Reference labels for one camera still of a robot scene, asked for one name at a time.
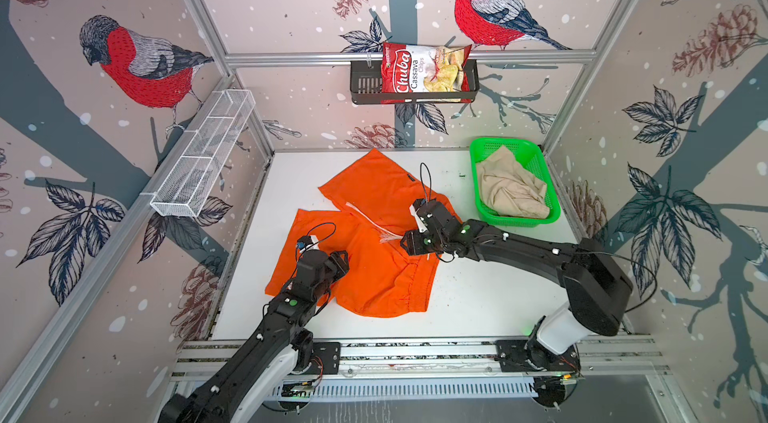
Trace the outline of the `orange shorts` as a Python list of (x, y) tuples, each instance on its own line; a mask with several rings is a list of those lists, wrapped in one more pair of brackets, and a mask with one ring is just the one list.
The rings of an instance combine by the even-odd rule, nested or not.
[(417, 227), (411, 204), (430, 191), (377, 149), (319, 191), (336, 209), (297, 211), (265, 293), (280, 292), (296, 267), (295, 244), (305, 235), (315, 235), (320, 250), (348, 253), (349, 272), (331, 290), (341, 307), (376, 318), (425, 312), (439, 260), (408, 255), (400, 240)]

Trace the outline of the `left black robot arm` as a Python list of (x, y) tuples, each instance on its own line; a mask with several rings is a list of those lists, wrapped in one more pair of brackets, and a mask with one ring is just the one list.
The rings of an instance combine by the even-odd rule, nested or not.
[(306, 328), (317, 304), (349, 271), (345, 251), (303, 251), (296, 272), (266, 307), (251, 337), (190, 396), (173, 395), (160, 422), (248, 422), (289, 374), (310, 364), (313, 334)]

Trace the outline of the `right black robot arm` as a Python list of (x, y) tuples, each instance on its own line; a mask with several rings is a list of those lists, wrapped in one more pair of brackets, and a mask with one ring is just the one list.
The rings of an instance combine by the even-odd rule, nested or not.
[(525, 339), (496, 344), (504, 372), (581, 370), (577, 343), (591, 334), (619, 333), (633, 284), (595, 240), (561, 244), (516, 235), (476, 219), (464, 222), (436, 199), (410, 206), (417, 228), (400, 240), (410, 256), (445, 254), (494, 262), (543, 277), (566, 291), (567, 302), (542, 317)]

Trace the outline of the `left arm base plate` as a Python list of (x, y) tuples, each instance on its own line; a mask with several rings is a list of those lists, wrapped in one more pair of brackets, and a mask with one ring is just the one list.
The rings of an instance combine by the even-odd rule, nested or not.
[(305, 343), (298, 347), (298, 360), (292, 375), (337, 375), (341, 345), (338, 342)]

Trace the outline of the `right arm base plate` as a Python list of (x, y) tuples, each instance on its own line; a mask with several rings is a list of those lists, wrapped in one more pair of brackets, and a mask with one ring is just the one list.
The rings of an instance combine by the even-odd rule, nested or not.
[(495, 342), (496, 360), (501, 370), (510, 372), (559, 372), (581, 371), (580, 356), (576, 345), (564, 353), (556, 354), (536, 340), (508, 339)]

